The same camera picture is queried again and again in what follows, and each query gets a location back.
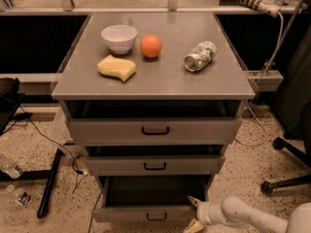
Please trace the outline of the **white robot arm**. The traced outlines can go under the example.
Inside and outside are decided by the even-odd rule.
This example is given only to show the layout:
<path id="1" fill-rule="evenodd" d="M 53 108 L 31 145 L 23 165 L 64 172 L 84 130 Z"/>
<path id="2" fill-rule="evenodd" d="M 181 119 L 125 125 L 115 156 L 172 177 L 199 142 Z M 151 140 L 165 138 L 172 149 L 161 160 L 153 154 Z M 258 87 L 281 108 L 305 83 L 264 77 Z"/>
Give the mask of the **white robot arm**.
<path id="1" fill-rule="evenodd" d="M 288 220 L 251 207 L 237 196 L 221 202 L 204 202 L 189 196 L 196 207 L 194 218 L 183 233 L 198 233 L 205 226 L 221 224 L 231 228 L 255 227 L 260 233 L 311 233 L 311 203 L 295 208 Z"/>

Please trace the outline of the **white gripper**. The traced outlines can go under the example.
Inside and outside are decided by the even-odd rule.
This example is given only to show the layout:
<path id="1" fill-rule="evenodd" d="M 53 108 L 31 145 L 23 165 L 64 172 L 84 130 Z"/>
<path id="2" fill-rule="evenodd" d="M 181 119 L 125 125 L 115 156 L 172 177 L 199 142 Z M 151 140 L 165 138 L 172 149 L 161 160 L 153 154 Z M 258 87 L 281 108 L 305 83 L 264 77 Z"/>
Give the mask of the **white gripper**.
<path id="1" fill-rule="evenodd" d="M 197 219 L 193 219 L 184 229 L 183 233 L 199 233 L 204 229 L 204 225 L 222 224 L 225 221 L 222 206 L 217 202 L 202 202 L 201 200 L 189 196 L 190 202 L 197 208 Z"/>

